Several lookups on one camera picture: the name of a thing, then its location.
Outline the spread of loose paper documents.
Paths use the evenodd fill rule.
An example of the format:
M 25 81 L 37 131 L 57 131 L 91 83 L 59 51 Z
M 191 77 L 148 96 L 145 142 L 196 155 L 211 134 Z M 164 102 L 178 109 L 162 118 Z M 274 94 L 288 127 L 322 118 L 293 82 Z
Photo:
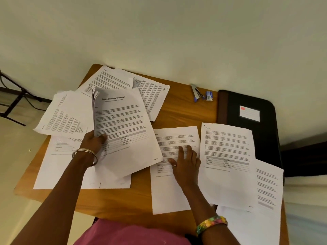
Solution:
M 150 121 L 155 121 L 164 99 L 159 98 L 160 107 L 154 109 L 148 107 L 145 101 L 155 94 L 155 86 L 159 88 L 159 96 L 161 93 L 167 95 L 170 86 L 136 74 L 129 74 L 126 78 L 122 72 L 126 73 L 125 70 L 102 66 L 76 91 L 79 97 L 87 98 L 88 103 L 78 102 L 75 111 L 67 114 L 81 121 L 90 132 L 94 130 L 94 87 L 112 90 L 138 88 Z M 252 131 L 219 123 L 202 123 L 198 158 L 201 165 L 197 186 L 215 212 L 226 218 L 228 228 L 238 242 L 241 245 L 280 245 L 283 169 L 256 159 Z M 71 160 L 71 153 L 69 160 L 68 155 L 64 156 L 64 168 L 60 175 L 55 172 L 56 180 L 47 175 L 52 183 L 50 189 L 55 187 Z M 113 211 L 109 213 L 109 218 L 99 219 L 161 229 L 182 237 L 190 234 L 201 241 L 191 209 L 157 215 L 145 212 L 143 215 L 142 210 L 147 203 L 140 199 L 140 194 L 133 196 L 130 192 L 132 174 L 115 180 L 110 175 L 101 177 L 95 166 L 86 170 L 87 176 L 89 172 L 100 177 L 94 180 L 97 189 L 100 183 L 108 181 L 114 182 L 115 188 L 118 188 L 118 183 L 127 183 L 129 187 L 126 201 L 109 207 Z

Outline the black furniture panel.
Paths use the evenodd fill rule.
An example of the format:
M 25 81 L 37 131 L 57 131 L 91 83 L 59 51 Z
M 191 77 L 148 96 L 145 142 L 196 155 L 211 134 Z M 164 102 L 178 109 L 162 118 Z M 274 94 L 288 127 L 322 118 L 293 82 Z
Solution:
M 285 177 L 327 175 L 327 132 L 281 145 Z

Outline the person's left forearm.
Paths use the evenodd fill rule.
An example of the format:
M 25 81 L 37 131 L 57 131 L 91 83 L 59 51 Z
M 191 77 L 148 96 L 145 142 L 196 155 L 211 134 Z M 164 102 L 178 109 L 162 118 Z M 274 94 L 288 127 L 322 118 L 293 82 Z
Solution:
M 95 156 L 78 151 L 59 181 L 10 245 L 67 245 L 86 170 Z

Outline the silver and blue stapler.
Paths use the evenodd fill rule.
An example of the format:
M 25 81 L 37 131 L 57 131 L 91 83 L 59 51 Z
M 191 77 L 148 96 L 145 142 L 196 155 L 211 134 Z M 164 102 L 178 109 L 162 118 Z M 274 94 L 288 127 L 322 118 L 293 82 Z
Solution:
M 194 94 L 194 102 L 196 103 L 199 99 L 203 99 L 206 100 L 206 97 L 200 92 L 200 90 L 198 89 L 198 87 L 194 84 L 191 84 L 191 89 L 193 91 Z

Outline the person's right hand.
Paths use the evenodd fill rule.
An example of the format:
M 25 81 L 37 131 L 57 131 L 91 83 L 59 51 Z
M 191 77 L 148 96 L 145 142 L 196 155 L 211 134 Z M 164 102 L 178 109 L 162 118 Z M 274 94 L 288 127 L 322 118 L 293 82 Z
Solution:
M 178 147 L 177 167 L 173 171 L 173 175 L 182 190 L 190 189 L 198 185 L 198 172 L 201 160 L 196 153 L 196 164 L 193 165 L 186 161 L 186 153 L 182 146 Z

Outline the black metal stand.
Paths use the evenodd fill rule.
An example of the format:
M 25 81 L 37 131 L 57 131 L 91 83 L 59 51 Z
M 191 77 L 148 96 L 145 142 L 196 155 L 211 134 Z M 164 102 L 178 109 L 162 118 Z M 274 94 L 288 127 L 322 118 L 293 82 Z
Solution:
M 14 89 L 10 89 L 8 88 L 4 82 L 3 82 L 3 78 L 5 78 L 7 81 L 9 81 L 10 83 L 12 83 L 13 85 L 15 85 L 16 87 L 18 87 L 20 90 L 14 90 Z M 44 102 L 44 103 L 51 103 L 52 100 L 50 99 L 46 99 L 46 98 L 41 98 L 38 96 L 35 96 L 34 94 L 31 94 L 29 91 L 27 91 L 24 87 L 20 86 L 18 83 L 14 82 L 11 78 L 9 78 L 6 74 L 2 73 L 1 69 L 0 69 L 0 83 L 2 84 L 2 86 L 0 86 L 0 92 L 3 93 L 8 93 L 8 94 L 13 94 L 16 95 L 16 98 L 12 101 L 11 104 L 4 104 L 4 103 L 0 103 L 0 106 L 6 107 L 6 111 L 5 112 L 0 112 L 0 117 L 10 120 L 14 123 L 17 123 L 21 126 L 26 126 L 25 124 L 14 120 L 12 118 L 9 117 L 10 113 L 13 111 L 13 109 L 18 105 L 18 103 L 22 100 L 25 99 L 27 101 L 27 103 L 34 108 L 35 110 L 38 111 L 46 111 L 45 109 L 41 109 L 41 108 L 37 108 L 35 107 L 30 101 L 29 99 L 33 99 L 36 100 L 40 103 Z

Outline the black folder with white label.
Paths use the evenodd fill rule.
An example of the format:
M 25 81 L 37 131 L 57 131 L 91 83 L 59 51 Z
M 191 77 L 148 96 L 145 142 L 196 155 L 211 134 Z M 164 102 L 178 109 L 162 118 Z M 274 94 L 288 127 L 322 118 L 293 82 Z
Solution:
M 270 101 L 219 90 L 216 122 L 251 130 L 256 159 L 283 169 L 276 111 Z

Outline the thick bundle of printed pages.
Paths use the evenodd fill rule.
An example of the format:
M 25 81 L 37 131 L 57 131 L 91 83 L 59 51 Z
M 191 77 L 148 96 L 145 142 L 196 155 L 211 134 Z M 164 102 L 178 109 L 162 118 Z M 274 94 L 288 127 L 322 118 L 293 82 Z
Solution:
M 107 135 L 96 173 L 118 180 L 163 160 L 138 88 L 92 90 L 95 136 Z

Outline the silver wrist bangles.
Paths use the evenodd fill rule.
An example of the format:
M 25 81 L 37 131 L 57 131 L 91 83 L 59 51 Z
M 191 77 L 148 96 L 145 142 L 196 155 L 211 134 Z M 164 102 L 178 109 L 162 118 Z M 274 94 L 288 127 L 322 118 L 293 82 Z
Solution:
M 98 163 L 97 154 L 94 151 L 92 151 L 90 149 L 86 149 L 86 148 L 79 148 L 72 153 L 72 158 L 74 158 L 76 156 L 76 154 L 78 154 L 78 153 L 83 153 L 82 156 L 77 156 L 77 157 L 78 157 L 78 159 L 81 159 L 83 162 L 86 160 L 88 167 L 93 167 Z M 92 155 L 92 164 L 90 161 L 91 158 L 88 157 L 87 154 Z

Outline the single white printed sheet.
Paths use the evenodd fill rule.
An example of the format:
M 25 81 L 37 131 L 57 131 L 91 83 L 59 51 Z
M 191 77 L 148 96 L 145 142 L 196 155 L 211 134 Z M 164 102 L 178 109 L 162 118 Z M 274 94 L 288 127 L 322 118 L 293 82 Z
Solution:
M 169 158 L 178 159 L 178 147 L 190 145 L 199 155 L 200 138 L 197 126 L 155 129 L 163 160 L 150 166 L 152 212 L 154 215 L 190 210 L 190 205 L 175 180 Z

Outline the pink shirt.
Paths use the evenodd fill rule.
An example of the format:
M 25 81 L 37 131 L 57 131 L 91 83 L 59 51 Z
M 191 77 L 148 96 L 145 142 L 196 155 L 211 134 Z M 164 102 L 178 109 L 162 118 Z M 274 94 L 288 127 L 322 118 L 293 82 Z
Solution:
M 98 219 L 73 245 L 191 245 L 185 237 L 142 226 Z

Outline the person's left hand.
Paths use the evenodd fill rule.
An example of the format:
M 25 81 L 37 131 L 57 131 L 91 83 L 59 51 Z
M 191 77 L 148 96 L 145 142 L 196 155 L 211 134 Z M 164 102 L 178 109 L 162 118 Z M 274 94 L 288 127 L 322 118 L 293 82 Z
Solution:
M 81 142 L 80 148 L 90 149 L 97 154 L 100 151 L 102 144 L 97 143 L 95 137 L 97 136 L 95 136 L 93 130 L 86 133 Z

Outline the person's right forearm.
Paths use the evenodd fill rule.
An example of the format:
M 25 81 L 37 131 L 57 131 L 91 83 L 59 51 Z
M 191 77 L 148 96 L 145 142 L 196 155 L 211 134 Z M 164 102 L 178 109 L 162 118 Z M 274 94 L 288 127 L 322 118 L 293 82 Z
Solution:
M 218 215 L 198 186 L 183 190 L 192 210 L 198 238 L 203 245 L 240 245 L 228 228 L 225 217 Z

